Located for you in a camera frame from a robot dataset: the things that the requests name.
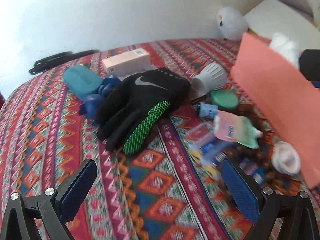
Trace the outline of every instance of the teal lid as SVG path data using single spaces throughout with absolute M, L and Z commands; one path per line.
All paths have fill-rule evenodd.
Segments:
M 210 92 L 211 102 L 218 106 L 218 109 L 235 109 L 239 100 L 236 94 L 231 90 L 215 90 Z

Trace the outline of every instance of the black glove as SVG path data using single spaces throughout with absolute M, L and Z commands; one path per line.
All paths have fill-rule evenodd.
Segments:
M 95 123 L 106 150 L 124 142 L 123 151 L 138 151 L 152 125 L 164 112 L 177 109 L 190 89 L 188 80 L 166 68 L 127 77 L 100 105 Z

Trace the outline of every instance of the white bird plush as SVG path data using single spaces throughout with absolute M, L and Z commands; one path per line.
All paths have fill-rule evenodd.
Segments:
M 223 7 L 217 16 L 218 26 L 225 39 L 240 41 L 249 25 L 239 10 L 232 7 Z

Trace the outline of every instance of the toothpaste box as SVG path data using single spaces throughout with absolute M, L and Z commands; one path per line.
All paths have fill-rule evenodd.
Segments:
M 114 75 L 120 79 L 154 69 L 150 68 L 150 54 L 144 49 L 135 49 L 102 60 L 107 75 Z

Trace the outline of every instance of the white cloth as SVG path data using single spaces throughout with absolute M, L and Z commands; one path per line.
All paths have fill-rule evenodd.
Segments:
M 274 168 L 282 174 L 293 176 L 300 171 L 301 161 L 298 153 L 287 142 L 277 142 L 271 158 Z
M 289 40 L 282 33 L 274 33 L 269 47 L 291 62 L 297 69 L 300 69 L 300 48 L 298 43 Z

